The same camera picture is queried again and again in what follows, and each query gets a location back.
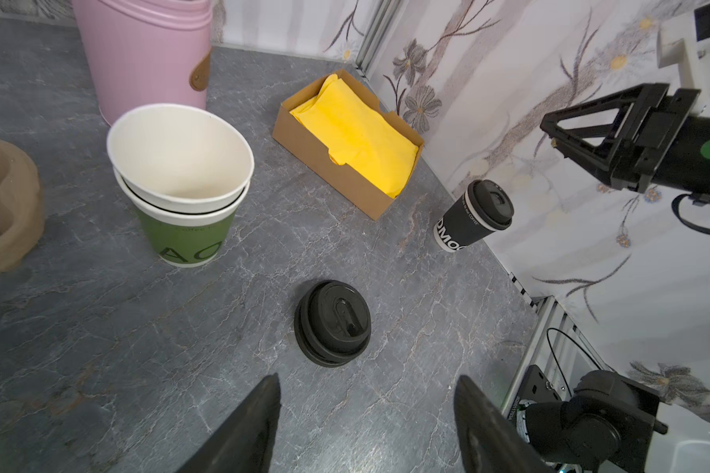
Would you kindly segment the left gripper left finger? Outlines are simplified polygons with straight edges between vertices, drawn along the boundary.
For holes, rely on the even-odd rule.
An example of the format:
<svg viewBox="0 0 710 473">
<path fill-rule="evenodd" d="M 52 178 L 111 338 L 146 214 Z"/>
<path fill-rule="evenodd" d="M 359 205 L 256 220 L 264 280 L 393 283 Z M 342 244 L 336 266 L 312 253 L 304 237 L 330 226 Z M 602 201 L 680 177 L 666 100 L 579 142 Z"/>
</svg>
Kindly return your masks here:
<svg viewBox="0 0 710 473">
<path fill-rule="evenodd" d="M 280 410 L 279 376 L 265 376 L 177 472 L 268 472 Z"/>
</svg>

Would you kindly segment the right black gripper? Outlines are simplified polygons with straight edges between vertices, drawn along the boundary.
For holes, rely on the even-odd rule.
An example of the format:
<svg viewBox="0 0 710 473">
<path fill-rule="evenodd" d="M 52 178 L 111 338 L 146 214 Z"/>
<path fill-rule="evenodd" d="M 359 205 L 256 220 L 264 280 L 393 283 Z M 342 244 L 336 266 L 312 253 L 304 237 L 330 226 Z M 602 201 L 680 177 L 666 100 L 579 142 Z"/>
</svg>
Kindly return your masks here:
<svg viewBox="0 0 710 473">
<path fill-rule="evenodd" d="M 651 184 L 700 92 L 646 83 L 578 106 L 549 112 L 540 129 L 552 147 L 615 190 L 643 193 Z M 612 122 L 566 129 L 564 120 L 615 110 Z"/>
</svg>

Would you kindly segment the black cup lid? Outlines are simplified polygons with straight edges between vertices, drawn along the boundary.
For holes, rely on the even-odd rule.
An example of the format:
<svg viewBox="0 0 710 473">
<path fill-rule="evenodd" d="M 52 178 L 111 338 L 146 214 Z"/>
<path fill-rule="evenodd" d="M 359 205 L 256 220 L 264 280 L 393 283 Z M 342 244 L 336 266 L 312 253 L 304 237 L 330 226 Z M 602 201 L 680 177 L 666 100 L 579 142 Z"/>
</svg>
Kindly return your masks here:
<svg viewBox="0 0 710 473">
<path fill-rule="evenodd" d="M 515 208 L 500 185 L 489 179 L 478 179 L 469 187 L 469 198 L 484 222 L 499 231 L 511 226 Z"/>
</svg>

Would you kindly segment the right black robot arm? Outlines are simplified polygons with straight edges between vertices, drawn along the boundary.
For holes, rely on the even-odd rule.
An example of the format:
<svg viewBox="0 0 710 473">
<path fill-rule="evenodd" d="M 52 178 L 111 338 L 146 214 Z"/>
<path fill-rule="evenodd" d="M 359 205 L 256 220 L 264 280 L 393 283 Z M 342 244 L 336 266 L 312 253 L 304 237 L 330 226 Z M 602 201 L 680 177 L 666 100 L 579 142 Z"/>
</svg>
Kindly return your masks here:
<svg viewBox="0 0 710 473">
<path fill-rule="evenodd" d="M 710 118 L 696 117 L 694 89 L 636 86 L 550 112 L 542 130 L 566 158 L 615 189 L 651 184 L 710 205 Z M 570 399 L 522 399 L 508 421 L 459 430 L 463 460 L 498 472 L 710 472 L 710 423 L 653 388 L 607 370 L 588 372 Z"/>
</svg>

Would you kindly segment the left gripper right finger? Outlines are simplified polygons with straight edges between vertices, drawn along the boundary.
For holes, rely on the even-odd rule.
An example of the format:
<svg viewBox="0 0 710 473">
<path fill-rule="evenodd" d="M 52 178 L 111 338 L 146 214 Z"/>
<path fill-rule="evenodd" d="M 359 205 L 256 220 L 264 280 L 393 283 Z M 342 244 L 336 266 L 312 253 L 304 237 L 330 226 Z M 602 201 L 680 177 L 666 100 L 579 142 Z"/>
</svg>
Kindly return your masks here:
<svg viewBox="0 0 710 473">
<path fill-rule="evenodd" d="M 551 472 L 469 376 L 458 378 L 454 414 L 465 472 Z"/>
</svg>

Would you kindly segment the brown pulp cup carrier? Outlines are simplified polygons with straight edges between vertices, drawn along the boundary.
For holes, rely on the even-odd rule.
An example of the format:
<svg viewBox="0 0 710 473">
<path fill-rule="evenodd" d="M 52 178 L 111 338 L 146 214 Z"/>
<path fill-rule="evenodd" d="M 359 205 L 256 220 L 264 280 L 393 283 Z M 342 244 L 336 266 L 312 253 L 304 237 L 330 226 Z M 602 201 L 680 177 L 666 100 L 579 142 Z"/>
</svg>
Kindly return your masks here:
<svg viewBox="0 0 710 473">
<path fill-rule="evenodd" d="M 0 273 L 20 266 L 44 230 L 37 167 L 23 150 L 0 140 Z"/>
</svg>

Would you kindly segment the black paper coffee cup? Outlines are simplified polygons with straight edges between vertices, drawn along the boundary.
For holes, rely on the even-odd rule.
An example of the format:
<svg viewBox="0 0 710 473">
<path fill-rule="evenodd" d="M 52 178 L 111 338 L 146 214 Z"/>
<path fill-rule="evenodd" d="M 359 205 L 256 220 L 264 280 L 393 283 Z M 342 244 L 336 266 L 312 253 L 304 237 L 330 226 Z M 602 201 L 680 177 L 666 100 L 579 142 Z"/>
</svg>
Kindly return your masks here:
<svg viewBox="0 0 710 473">
<path fill-rule="evenodd" d="M 433 228 L 438 246 L 446 252 L 467 248 L 490 234 L 491 230 L 477 219 L 475 209 L 465 195 L 451 206 Z"/>
</svg>

